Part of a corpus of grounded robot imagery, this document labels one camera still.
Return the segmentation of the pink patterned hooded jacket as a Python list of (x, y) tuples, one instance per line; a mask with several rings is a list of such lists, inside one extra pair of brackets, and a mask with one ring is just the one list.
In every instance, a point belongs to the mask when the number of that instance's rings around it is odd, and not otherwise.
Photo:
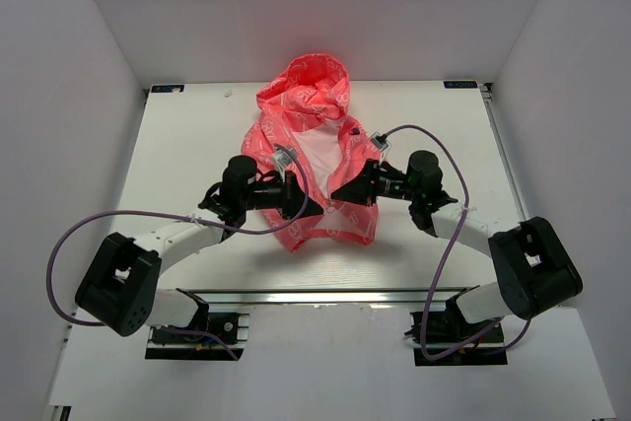
[(267, 173), (280, 144), (293, 148), (308, 178), (309, 196), (323, 209), (302, 217), (275, 234), (294, 251), (313, 239), (333, 239), (367, 246), (374, 241), (379, 208), (337, 201), (331, 193), (356, 177), (381, 153), (363, 125), (349, 114), (350, 82), (334, 57), (306, 54), (256, 94), (258, 120), (245, 134), (241, 152)]

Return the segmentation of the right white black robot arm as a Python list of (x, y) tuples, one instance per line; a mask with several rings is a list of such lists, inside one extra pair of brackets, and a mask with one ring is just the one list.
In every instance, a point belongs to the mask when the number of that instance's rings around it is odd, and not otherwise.
[(414, 225), (440, 239), (455, 239), (493, 263), (494, 282), (467, 290), (449, 303), (447, 333), (465, 341), (481, 322), (503, 316), (529, 320), (582, 293), (583, 279), (552, 225), (533, 217), (509, 227), (458, 204), (443, 189), (438, 157), (416, 151), (401, 172), (369, 160), (359, 174), (332, 194), (333, 199), (364, 206), (386, 197), (408, 202)]

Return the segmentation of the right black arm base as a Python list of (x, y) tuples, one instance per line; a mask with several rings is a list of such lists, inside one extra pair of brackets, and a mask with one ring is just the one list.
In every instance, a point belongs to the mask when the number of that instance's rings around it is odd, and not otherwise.
[[(404, 333), (404, 339), (411, 344), (415, 367), (482, 367), (507, 366), (508, 357), (505, 347), (504, 332), (500, 323), (481, 337), (459, 348), (449, 356), (437, 361), (428, 360), (421, 350), (420, 329), (422, 313), (410, 314), (410, 328)], [(483, 321), (467, 326), (462, 332), (454, 333), (444, 318), (443, 312), (429, 312), (426, 331), (426, 350), (431, 355), (439, 354), (458, 345), (468, 337), (481, 331), (489, 324)]]

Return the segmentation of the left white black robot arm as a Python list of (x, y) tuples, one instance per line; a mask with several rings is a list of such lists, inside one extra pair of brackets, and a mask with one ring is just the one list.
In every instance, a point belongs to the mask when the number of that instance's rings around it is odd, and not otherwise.
[(171, 327), (185, 340), (208, 332), (208, 305), (185, 290), (161, 290), (161, 275), (241, 229), (247, 212), (275, 210), (289, 224), (321, 216), (322, 207), (302, 190), (302, 172), (261, 172), (255, 159), (230, 159), (219, 182), (198, 205), (200, 217), (176, 219), (137, 237), (108, 235), (75, 295), (77, 305), (120, 336), (141, 326)]

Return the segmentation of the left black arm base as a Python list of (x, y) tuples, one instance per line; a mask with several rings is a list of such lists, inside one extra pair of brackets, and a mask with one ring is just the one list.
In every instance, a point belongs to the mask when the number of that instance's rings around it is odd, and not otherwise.
[(211, 309), (187, 328), (152, 327), (146, 360), (237, 362), (248, 340), (249, 314)]

